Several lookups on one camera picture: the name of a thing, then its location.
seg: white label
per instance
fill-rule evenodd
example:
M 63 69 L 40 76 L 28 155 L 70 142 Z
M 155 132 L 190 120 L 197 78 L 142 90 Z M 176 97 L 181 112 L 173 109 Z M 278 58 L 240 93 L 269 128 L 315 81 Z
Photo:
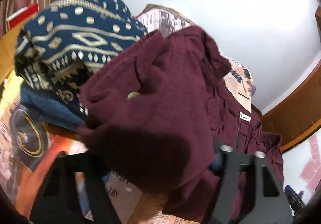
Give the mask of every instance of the white label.
M 245 115 L 243 112 L 240 112 L 240 118 L 245 120 L 245 121 L 251 121 L 251 117 Z

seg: blue patterned cloth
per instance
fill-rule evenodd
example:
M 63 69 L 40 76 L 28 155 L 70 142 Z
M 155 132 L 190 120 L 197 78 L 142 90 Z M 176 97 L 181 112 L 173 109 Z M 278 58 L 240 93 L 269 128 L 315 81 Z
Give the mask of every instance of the blue patterned cloth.
M 79 89 L 110 60 L 146 34 L 121 0 L 57 0 L 20 32 L 17 75 L 21 104 L 39 119 L 74 129 L 88 116 Z

